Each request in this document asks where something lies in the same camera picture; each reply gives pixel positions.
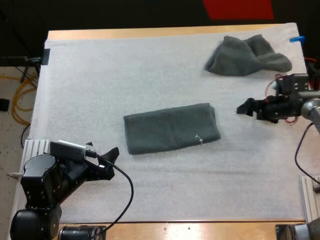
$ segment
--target black cable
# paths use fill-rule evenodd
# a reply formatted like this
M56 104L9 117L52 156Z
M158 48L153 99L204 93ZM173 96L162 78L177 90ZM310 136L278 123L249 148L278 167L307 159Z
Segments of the black cable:
M296 166L298 167L298 169L300 169L301 172L303 172L305 175L307 175L309 178L311 178L313 181L315 181L317 184L320 185L320 182L317 181L314 177L312 177L312 176L311 176L309 173L307 173L305 170L303 170L303 168L300 167L300 165L298 164L298 161L297 161L297 155L298 155L299 149L300 149L300 147L301 147L301 144L302 144L302 142L303 142L303 140L304 140L304 138L305 138L305 136L306 136L309 128L310 128L312 125L314 125L314 124L313 124L313 123L310 123L310 124L306 127L306 129L304 130L304 133L303 133L303 135L302 135L302 138L301 138L301 140L300 140L300 142L299 142L299 144L298 144L298 147L297 147L297 149L296 149L296 151L295 151L294 161L295 161Z
M22 139L24 138L24 134L26 132L26 130L30 127L30 124L25 126L25 128L23 129L22 133L21 133L21 138L20 138L20 143L21 143L21 147L24 148L24 144L22 142Z
M102 236L103 233L105 233L107 230L109 230L110 228L112 228L113 225L115 225L119 219L125 214L125 212L128 210L128 208L130 207L130 204L132 202L132 199L134 198L134 185L130 179L130 177L124 172L122 171L119 167L117 167L116 165L114 165L112 162L105 160L108 164L110 164L111 166L113 166L115 169L117 169L122 175L124 175L126 177L126 179L128 179L129 183L130 183L130 187L131 187L131 196L130 196L130 200L128 202L128 204L125 206L124 210L121 212L121 214L116 218L116 220L114 220L113 223L111 223L109 226L107 226L105 229L103 229L101 232L97 233L96 235L92 236L90 239L95 239L98 236Z
M22 76L23 76L23 77L26 77L29 81L31 81L31 79L30 79L27 75L29 75L29 76L32 77L32 78L34 77L32 74L30 74L30 73L28 73L28 72L25 74L25 73L24 73L21 69L19 69L17 66L15 66L15 68L16 68L17 70L19 70L19 71L23 74Z

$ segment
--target gray towel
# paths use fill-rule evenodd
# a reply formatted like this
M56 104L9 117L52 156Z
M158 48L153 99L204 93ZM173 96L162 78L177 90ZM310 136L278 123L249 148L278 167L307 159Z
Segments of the gray towel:
M220 139L215 111L209 103L124 116L129 154L186 148Z
M204 68L219 75L247 76L260 70L288 72L292 64L259 34L247 40L225 36Z

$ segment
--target crumpled towel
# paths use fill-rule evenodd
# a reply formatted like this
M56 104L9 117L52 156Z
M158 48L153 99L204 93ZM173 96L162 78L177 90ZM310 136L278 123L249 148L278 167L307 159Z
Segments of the crumpled towel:
M204 68L219 75L247 76L260 70L288 72L292 63L259 34L246 40L225 36Z

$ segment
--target blue object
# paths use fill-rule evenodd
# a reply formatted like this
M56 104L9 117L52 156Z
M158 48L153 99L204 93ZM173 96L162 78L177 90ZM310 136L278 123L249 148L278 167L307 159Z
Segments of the blue object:
M296 37L292 37L290 38L290 43L294 43L294 42L300 42L301 45L303 45L305 43L306 37L305 36L296 36Z

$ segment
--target table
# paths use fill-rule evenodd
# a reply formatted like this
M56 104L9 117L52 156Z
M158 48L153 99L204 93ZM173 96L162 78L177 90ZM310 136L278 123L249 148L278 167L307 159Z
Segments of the table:
M277 24L197 26L170 28L91 29L49 31L50 40L88 40L143 38L261 30ZM276 239L276 224L304 223L304 219L238 220L238 221L183 221L118 223L107 232L107 239Z

